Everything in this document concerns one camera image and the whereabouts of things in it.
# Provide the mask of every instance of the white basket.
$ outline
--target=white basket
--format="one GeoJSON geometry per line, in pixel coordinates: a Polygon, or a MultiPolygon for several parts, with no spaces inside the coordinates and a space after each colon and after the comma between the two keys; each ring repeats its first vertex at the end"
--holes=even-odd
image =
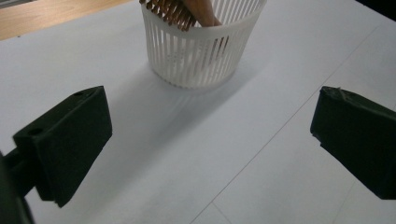
{"type": "Polygon", "coordinates": [[[223,25],[181,32],[142,5],[148,61],[164,80],[183,88],[219,84],[238,65],[266,0],[212,0],[223,25]]]}

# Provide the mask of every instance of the white table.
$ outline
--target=white table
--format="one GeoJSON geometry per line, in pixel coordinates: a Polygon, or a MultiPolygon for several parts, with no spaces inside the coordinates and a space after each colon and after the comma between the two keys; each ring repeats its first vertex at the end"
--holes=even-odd
{"type": "Polygon", "coordinates": [[[36,223],[388,223],[309,132],[323,85],[396,106],[396,23],[353,0],[269,0],[233,77],[185,91],[149,69],[137,2],[0,42],[0,148],[104,85],[114,134],[72,201],[36,223]]]}

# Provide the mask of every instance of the wooden surface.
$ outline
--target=wooden surface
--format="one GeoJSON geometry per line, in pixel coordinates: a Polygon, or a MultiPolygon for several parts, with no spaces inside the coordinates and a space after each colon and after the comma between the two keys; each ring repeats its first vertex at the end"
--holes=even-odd
{"type": "Polygon", "coordinates": [[[0,40],[24,35],[131,0],[38,0],[0,9],[0,40]]]}

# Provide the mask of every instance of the slotted basket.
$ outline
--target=slotted basket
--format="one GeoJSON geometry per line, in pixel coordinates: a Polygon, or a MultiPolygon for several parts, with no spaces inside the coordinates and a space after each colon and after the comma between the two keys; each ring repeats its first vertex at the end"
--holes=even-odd
{"type": "Polygon", "coordinates": [[[142,5],[148,62],[167,82],[189,89],[219,84],[238,65],[267,0],[212,0],[223,25],[188,32],[169,26],[142,5]]]}

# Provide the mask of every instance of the basket rim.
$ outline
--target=basket rim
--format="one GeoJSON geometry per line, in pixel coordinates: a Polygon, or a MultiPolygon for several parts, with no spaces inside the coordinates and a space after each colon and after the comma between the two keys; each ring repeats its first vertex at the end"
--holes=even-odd
{"type": "Polygon", "coordinates": [[[154,13],[152,13],[150,10],[147,10],[146,7],[144,5],[141,5],[142,7],[142,12],[146,15],[146,16],[150,16],[152,19],[154,19],[154,22],[159,25],[159,26],[166,26],[166,29],[169,31],[173,31],[173,32],[178,32],[178,35],[184,35],[184,36],[191,36],[194,35],[194,37],[196,37],[197,35],[208,35],[208,34],[215,34],[218,32],[225,32],[228,30],[233,29],[235,26],[238,26],[239,24],[243,24],[246,23],[250,20],[253,20],[255,17],[259,17],[260,14],[262,13],[262,9],[264,8],[264,6],[267,3],[267,0],[260,0],[262,1],[262,4],[260,5],[260,7],[258,7],[254,12],[250,13],[249,15],[247,15],[246,17],[238,20],[238,21],[233,21],[231,23],[225,24],[225,25],[221,25],[221,26],[212,26],[212,27],[191,27],[190,30],[188,32],[183,32],[180,31],[179,29],[177,29],[177,27],[175,25],[171,25],[169,26],[168,23],[164,22],[161,18],[159,18],[158,16],[156,16],[154,13]]]}

